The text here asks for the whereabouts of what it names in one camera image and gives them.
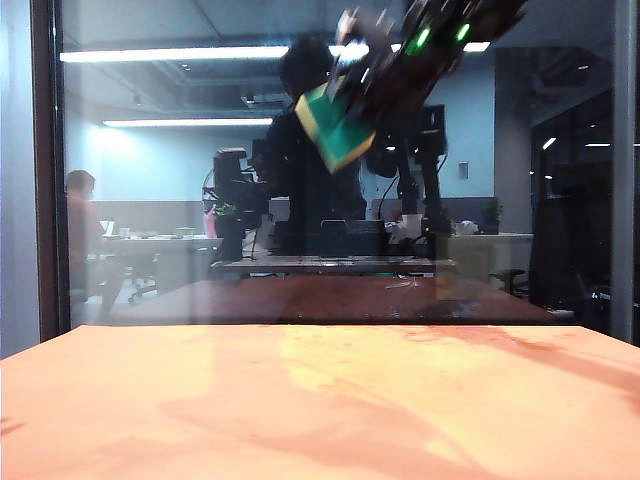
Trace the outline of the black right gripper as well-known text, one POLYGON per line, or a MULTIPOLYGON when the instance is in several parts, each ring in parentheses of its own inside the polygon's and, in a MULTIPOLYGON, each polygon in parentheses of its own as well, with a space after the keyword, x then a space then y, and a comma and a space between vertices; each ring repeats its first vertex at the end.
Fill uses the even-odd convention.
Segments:
POLYGON ((373 134, 415 116, 453 66, 453 31, 420 28, 394 51, 383 43, 351 67, 336 63, 325 89, 330 104, 343 90, 348 134, 373 134))

